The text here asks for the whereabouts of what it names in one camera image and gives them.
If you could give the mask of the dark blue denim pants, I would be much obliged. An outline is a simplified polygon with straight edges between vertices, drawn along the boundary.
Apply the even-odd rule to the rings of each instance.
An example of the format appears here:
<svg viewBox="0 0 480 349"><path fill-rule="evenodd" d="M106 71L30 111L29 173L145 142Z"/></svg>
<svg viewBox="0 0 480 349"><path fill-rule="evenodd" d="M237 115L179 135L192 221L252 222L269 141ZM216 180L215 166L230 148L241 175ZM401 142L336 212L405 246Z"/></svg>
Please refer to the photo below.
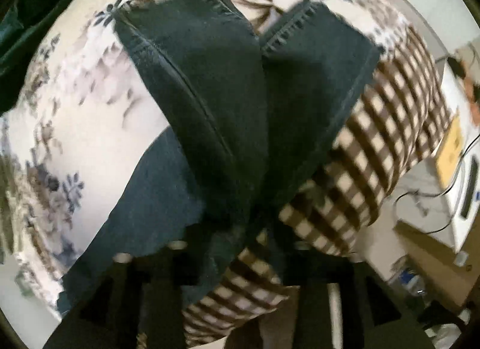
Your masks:
<svg viewBox="0 0 480 349"><path fill-rule="evenodd" d="M115 12L115 32L168 128L64 275L69 311L116 253L185 240L185 304L213 290L325 163L381 51L309 0L262 35L230 0L166 0Z"/></svg>

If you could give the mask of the plastic water bottle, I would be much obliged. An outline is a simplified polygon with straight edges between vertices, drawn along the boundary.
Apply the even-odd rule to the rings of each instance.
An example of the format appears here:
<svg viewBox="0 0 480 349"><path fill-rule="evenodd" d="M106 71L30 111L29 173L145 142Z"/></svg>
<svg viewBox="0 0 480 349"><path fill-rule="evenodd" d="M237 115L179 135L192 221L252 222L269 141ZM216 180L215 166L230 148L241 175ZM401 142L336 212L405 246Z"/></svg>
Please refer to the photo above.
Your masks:
<svg viewBox="0 0 480 349"><path fill-rule="evenodd" d="M417 272L408 256L402 256L391 265L388 284L404 296L423 297L426 295L425 280Z"/></svg>

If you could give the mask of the brown cardboard box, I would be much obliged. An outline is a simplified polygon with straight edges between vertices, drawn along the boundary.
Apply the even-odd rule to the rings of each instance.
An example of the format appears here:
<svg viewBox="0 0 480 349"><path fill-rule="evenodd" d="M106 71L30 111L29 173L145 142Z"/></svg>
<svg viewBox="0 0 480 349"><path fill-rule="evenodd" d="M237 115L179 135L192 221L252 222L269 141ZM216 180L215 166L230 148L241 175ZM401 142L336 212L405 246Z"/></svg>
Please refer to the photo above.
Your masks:
<svg viewBox="0 0 480 349"><path fill-rule="evenodd" d="M405 222L394 228L410 260L446 308L458 311L479 307L479 219L476 218L462 249L450 247Z"/></svg>

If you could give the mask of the white appliance with yellow label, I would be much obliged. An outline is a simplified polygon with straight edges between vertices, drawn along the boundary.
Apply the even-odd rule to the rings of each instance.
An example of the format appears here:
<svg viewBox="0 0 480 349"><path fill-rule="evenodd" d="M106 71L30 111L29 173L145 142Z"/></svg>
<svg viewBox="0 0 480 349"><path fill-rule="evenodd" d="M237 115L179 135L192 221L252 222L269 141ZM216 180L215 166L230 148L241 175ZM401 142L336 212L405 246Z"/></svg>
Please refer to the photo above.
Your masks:
<svg viewBox="0 0 480 349"><path fill-rule="evenodd" d="M433 153L400 179L392 212L458 253L479 208L479 126L473 122L466 66L458 56L447 56L437 67L450 125Z"/></svg>

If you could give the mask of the floral and plaid fleece blanket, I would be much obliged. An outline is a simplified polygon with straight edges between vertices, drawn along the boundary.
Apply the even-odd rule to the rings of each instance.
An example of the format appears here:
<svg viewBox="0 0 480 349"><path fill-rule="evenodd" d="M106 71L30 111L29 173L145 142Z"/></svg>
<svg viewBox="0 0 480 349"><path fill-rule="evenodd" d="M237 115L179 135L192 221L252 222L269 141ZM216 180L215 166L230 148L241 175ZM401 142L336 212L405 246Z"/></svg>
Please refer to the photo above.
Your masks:
<svg viewBox="0 0 480 349"><path fill-rule="evenodd" d="M135 0L73 0L48 26L14 107L1 117L2 233L13 242L19 280L33 298L7 317L30 348L41 348L64 309L67 274L86 254L141 156L169 125L114 33L113 11ZM257 33L301 0L232 0ZM438 72L416 28L385 0L312 0L382 48L366 87L333 144L325 200L319 183L299 191L281 219L331 255L352 251L386 198L431 157L451 114Z"/></svg>

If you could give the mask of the dark green cloth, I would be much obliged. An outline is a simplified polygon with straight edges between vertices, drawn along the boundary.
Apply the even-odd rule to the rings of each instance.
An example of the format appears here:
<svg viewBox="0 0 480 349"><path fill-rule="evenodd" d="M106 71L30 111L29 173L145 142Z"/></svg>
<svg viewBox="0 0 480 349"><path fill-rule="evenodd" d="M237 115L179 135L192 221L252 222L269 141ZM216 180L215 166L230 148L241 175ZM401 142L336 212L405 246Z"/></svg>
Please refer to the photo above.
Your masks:
<svg viewBox="0 0 480 349"><path fill-rule="evenodd" d="M29 63L72 0L1 0L1 111L16 103Z"/></svg>

